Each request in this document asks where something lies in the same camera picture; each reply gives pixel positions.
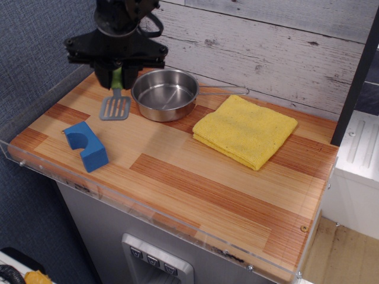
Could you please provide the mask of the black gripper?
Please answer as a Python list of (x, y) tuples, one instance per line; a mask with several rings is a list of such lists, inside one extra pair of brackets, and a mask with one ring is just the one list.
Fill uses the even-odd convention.
[(64, 41), (71, 63), (94, 66), (99, 84), (111, 89), (113, 71), (121, 67), (124, 89), (131, 89), (137, 80), (140, 66), (163, 66), (168, 48), (135, 31), (122, 37), (112, 37), (100, 30), (68, 38)]

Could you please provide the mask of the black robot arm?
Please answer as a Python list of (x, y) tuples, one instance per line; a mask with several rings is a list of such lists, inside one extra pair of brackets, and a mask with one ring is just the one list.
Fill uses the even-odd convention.
[(120, 70), (123, 88), (131, 89), (143, 68), (165, 66), (168, 48), (154, 41), (163, 32), (156, 8), (159, 1), (97, 1), (96, 29), (64, 42), (68, 61), (90, 65), (106, 89)]

